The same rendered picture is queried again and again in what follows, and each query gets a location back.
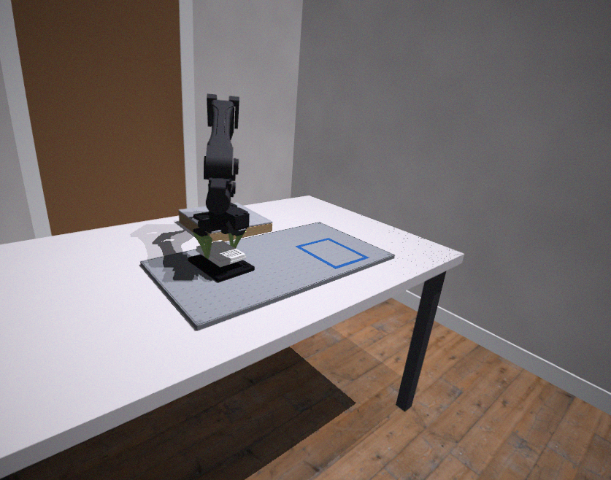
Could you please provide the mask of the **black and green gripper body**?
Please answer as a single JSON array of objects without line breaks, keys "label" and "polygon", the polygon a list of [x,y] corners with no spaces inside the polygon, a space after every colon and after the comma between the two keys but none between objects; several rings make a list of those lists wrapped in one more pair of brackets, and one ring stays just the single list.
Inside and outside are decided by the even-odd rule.
[{"label": "black and green gripper body", "polygon": [[198,221],[198,227],[199,228],[193,229],[193,232],[201,237],[207,236],[207,232],[212,233],[213,231],[219,231],[219,230],[221,230],[221,233],[223,234],[230,233],[230,230],[228,229],[227,225],[223,227],[219,227],[219,228],[216,228],[210,225],[210,212],[209,212],[209,219]]}]

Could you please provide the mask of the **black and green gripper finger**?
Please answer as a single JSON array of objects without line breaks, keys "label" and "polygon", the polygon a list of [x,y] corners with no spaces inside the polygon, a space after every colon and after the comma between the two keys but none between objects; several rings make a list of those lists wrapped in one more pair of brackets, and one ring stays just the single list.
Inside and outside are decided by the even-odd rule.
[{"label": "black and green gripper finger", "polygon": [[[244,235],[244,234],[243,234],[243,235]],[[234,248],[237,248],[237,245],[238,245],[238,243],[239,243],[240,239],[243,237],[243,235],[237,236],[237,237],[236,237],[236,239],[235,239],[235,242],[234,242],[234,236],[232,236],[232,234],[231,234],[231,233],[229,233],[229,234],[228,234],[228,237],[229,237],[230,245],[231,245],[232,247],[234,247]]]},{"label": "black and green gripper finger", "polygon": [[210,250],[211,250],[211,246],[212,246],[212,238],[210,236],[199,236],[196,233],[194,233],[194,236],[196,237],[198,243],[200,244],[202,251],[204,253],[205,258],[209,259],[210,257]]}]

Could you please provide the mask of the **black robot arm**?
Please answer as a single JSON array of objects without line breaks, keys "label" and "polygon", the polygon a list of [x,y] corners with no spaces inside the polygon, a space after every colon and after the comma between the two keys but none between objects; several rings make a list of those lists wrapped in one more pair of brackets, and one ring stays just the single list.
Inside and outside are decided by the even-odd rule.
[{"label": "black robot arm", "polygon": [[[231,197],[236,192],[236,183],[232,181],[235,181],[238,174],[239,159],[234,158],[233,167],[230,139],[234,128],[238,129],[239,97],[229,96],[229,101],[223,101],[216,100],[216,96],[207,94],[207,124],[212,127],[212,133],[204,156],[204,179],[209,180],[206,207],[210,212],[210,225],[216,228],[227,225],[232,236],[240,236],[249,227],[250,214],[231,203]],[[194,214],[193,218],[198,221],[207,220],[209,212]]]}]

